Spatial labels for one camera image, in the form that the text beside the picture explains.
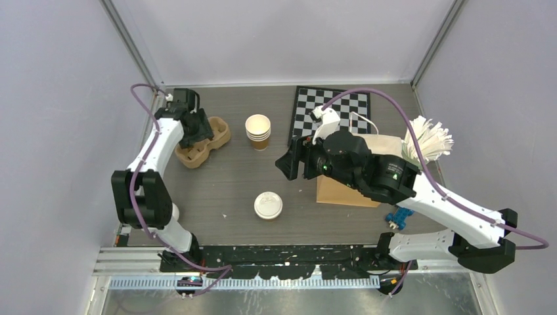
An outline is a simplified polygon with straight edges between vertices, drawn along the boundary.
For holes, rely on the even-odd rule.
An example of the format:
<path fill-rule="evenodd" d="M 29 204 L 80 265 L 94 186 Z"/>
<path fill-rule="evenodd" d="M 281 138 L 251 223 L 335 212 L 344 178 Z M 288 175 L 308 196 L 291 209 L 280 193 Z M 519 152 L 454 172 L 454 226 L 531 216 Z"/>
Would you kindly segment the white plastic cup lid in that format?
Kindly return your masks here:
<path fill-rule="evenodd" d="M 281 197 L 274 192 L 263 192 L 254 201 L 256 215 L 264 220 L 276 219 L 282 212 Z"/>

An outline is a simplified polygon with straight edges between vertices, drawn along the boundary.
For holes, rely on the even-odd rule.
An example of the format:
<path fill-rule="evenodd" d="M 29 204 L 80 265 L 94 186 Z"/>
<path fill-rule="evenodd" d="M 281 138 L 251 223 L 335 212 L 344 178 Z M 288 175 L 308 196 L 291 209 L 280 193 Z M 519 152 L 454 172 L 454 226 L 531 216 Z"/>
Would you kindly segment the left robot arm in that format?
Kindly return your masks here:
<path fill-rule="evenodd" d="M 196 236 L 179 224 L 163 174 L 175 147 L 189 148 L 212 138 L 213 131 L 196 91 L 177 88 L 163 98 L 165 105 L 155 112 L 141 105 L 152 122 L 150 134 L 133 162 L 113 172 L 111 185 L 119 221 L 160 242 L 168 257 L 192 272 L 200 266 L 202 252 Z"/>

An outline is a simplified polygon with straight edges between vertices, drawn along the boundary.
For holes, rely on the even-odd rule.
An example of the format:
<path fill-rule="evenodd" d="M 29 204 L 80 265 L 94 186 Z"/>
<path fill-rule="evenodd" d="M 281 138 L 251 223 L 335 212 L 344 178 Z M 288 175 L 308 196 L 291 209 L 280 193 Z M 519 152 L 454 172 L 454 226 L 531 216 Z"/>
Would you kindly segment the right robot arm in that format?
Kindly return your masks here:
<path fill-rule="evenodd" d="M 405 159 L 375 154 L 364 138 L 336 131 L 325 139 L 297 136 L 275 165 L 288 180 L 328 177 L 380 203 L 420 213 L 444 229 L 426 234 L 384 232 L 375 261 L 383 269 L 414 260 L 451 260 L 484 274 L 512 264 L 516 244 L 503 225 L 518 223 L 511 209 L 489 211 L 465 199 L 450 201 L 451 193 L 428 180 L 425 172 Z"/>

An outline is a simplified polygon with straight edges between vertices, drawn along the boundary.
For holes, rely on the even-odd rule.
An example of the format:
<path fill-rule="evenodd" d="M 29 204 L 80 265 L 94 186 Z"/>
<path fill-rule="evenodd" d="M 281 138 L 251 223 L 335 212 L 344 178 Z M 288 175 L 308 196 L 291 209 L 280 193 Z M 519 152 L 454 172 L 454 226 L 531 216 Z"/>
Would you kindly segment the brown paper bag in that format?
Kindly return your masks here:
<path fill-rule="evenodd" d="M 362 125 L 365 129 L 372 127 L 374 133 L 360 133 L 355 127 L 356 124 L 358 127 Z M 362 137 L 373 154 L 402 157 L 402 139 L 396 136 L 381 135 L 377 126 L 361 114 L 349 113 L 349 131 L 352 135 Z M 364 197 L 358 191 L 324 176 L 317 178 L 317 202 L 372 208 L 380 205 L 380 202 Z"/>

